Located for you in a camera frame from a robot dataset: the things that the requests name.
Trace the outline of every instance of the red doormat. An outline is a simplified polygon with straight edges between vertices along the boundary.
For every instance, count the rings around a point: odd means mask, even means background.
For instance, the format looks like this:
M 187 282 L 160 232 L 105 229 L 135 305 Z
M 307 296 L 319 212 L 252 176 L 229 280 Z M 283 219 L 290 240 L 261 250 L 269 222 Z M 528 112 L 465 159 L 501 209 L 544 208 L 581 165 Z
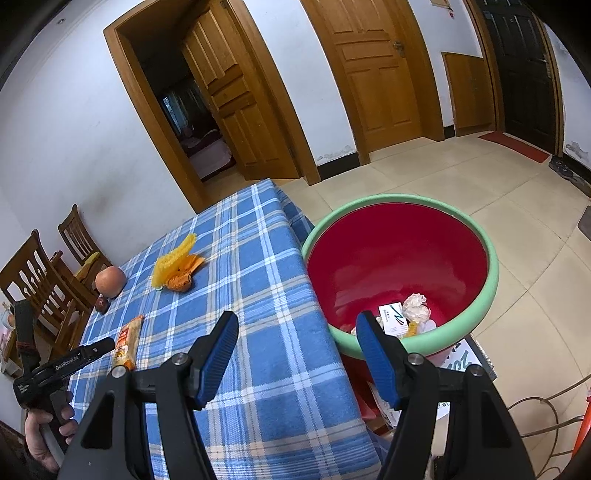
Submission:
M 509 137 L 503 132 L 491 132 L 489 134 L 481 135 L 478 138 L 488 140 L 489 142 L 498 143 L 499 145 L 503 145 L 507 148 L 510 148 L 511 150 L 515 150 L 516 152 L 531 158 L 537 163 L 543 163 L 544 160 L 548 158 L 548 154 L 546 152 L 542 152 L 538 148 L 532 147 L 521 140 Z

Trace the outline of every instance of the dark front door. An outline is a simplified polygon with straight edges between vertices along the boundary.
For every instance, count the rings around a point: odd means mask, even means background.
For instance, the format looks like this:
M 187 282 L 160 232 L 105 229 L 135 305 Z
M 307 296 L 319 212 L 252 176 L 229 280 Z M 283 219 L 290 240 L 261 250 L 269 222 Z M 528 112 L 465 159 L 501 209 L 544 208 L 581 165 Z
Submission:
M 520 0 L 476 0 L 495 46 L 505 129 L 553 153 L 556 106 L 539 26 Z

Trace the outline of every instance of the table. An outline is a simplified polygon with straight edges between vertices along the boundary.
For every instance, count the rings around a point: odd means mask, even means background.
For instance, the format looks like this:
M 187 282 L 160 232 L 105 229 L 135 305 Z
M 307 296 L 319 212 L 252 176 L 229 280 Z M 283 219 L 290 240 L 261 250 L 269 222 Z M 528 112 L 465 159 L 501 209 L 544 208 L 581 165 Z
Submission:
M 301 244 L 312 225 L 271 180 L 188 220 L 129 260 L 128 282 L 83 343 L 115 337 L 145 314 L 137 369 L 187 352 L 224 310 L 239 319 L 238 343 L 216 398 L 195 416 L 219 479 L 376 478 L 379 459 L 306 274 Z M 156 259 L 185 236 L 207 259 L 186 294 L 151 288 Z M 81 419 L 112 354 L 72 376 Z M 147 405 L 156 478 L 168 478 L 156 407 Z

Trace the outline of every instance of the green rim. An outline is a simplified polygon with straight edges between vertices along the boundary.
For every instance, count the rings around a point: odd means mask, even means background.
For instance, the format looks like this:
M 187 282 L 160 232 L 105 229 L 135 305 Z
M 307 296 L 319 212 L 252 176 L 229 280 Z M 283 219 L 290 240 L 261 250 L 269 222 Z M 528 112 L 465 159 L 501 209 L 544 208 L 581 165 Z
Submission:
M 476 326 L 482 321 L 488 310 L 491 308 L 492 301 L 495 298 L 496 287 L 499 283 L 499 259 L 496 256 L 495 247 L 492 245 L 491 239 L 488 237 L 482 227 L 480 227 L 480 225 L 478 225 L 468 215 L 461 212 L 457 208 L 448 205 L 447 203 L 439 202 L 438 200 L 421 197 L 418 195 L 383 193 L 380 195 L 372 195 L 370 197 L 354 200 L 324 217 L 324 219 L 322 219 L 310 232 L 304 243 L 304 246 L 301 249 L 302 255 L 304 257 L 304 263 L 306 265 L 308 264 L 310 253 L 318 239 L 322 236 L 326 229 L 339 218 L 359 208 L 375 205 L 376 203 L 386 202 L 416 203 L 418 205 L 435 208 L 441 212 L 451 215 L 452 217 L 460 220 L 464 225 L 472 230 L 486 250 L 486 256 L 488 258 L 488 273 L 486 275 L 486 280 L 482 290 L 474 299 L 474 301 L 468 305 L 466 310 L 461 312 L 461 314 L 459 314 L 457 317 L 452 318 L 446 324 L 441 325 L 431 332 L 402 339 L 402 344 L 404 345 L 404 348 L 407 350 L 407 352 L 417 352 L 421 353 L 422 355 L 432 355 L 433 353 L 437 353 L 449 347 L 450 345 L 453 345 L 458 340 L 468 335 L 468 333 L 470 333 L 474 328 L 476 328 Z M 329 329 L 341 353 L 353 358 L 365 360 L 356 337 L 350 333 L 343 332 L 332 325 L 329 325 Z

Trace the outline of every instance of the blue rubber grip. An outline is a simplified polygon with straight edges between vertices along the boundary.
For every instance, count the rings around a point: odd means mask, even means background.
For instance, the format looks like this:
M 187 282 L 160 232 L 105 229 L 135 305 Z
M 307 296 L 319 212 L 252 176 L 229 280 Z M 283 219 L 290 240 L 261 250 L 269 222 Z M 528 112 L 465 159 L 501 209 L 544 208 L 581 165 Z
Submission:
M 216 396 L 237 340 L 238 317 L 232 313 L 232 317 L 223 328 L 201 370 L 199 393 L 196 400 L 202 408 Z
M 356 327 L 357 340 L 378 389 L 379 396 L 388 402 L 392 408 L 398 408 L 400 406 L 400 397 L 396 390 L 396 374 L 386 356 L 386 352 L 384 352 L 363 313 L 357 316 Z

